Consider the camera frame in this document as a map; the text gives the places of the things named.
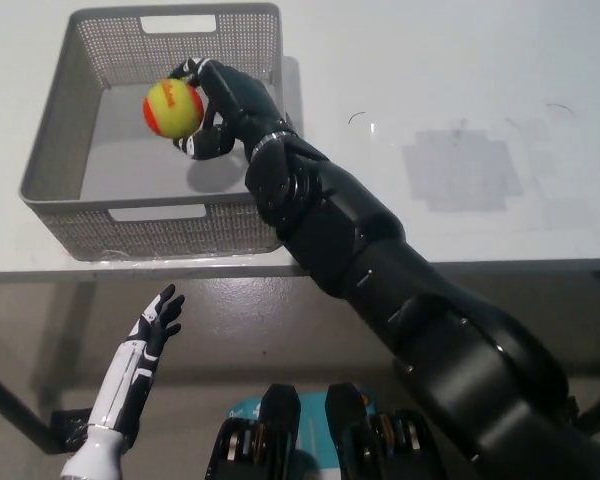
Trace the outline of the right robot hand black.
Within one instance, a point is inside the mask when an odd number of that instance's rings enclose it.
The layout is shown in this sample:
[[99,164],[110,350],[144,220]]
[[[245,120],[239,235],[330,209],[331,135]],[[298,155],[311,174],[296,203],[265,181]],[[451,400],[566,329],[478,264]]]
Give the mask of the right robot hand black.
[[202,89],[208,99],[200,129],[173,141],[174,147],[195,160],[223,156],[237,140],[250,157],[264,138],[294,133],[262,82],[231,66],[190,58],[169,77]]

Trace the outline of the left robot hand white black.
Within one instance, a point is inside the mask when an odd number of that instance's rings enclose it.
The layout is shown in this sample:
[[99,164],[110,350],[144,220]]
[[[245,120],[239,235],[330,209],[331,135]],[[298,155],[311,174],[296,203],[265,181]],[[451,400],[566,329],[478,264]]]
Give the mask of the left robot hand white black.
[[129,437],[139,421],[167,341],[181,330],[177,318],[185,297],[168,285],[134,323],[119,345],[91,411],[91,428],[113,430]]

